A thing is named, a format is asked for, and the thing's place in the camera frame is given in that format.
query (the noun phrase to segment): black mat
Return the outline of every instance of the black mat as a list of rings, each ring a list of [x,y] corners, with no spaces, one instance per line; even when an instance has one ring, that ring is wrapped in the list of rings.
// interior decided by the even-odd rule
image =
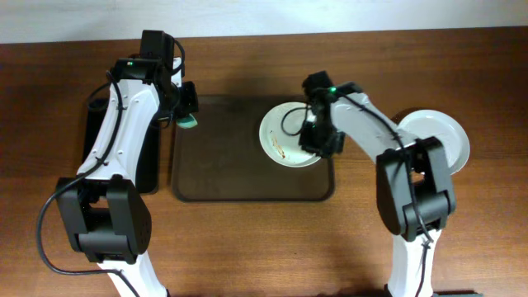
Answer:
[[[290,168],[258,140],[264,115],[302,97],[200,97],[198,126],[178,128],[172,191],[183,201],[321,201],[334,190],[333,162]]]

